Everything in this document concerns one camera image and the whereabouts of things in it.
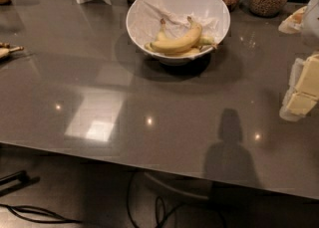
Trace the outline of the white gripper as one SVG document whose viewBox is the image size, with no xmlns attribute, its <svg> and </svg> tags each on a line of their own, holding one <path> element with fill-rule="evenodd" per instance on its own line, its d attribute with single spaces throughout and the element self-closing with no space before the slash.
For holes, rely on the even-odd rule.
<svg viewBox="0 0 319 228">
<path fill-rule="evenodd" d="M 302 42 L 314 50 L 319 49 L 319 0 L 310 0 L 281 22 L 278 30 L 285 34 L 301 31 Z M 279 115 L 288 121 L 306 117 L 319 102 L 319 54 L 306 60 L 297 58 L 292 66 L 289 89 L 282 101 Z"/>
</svg>

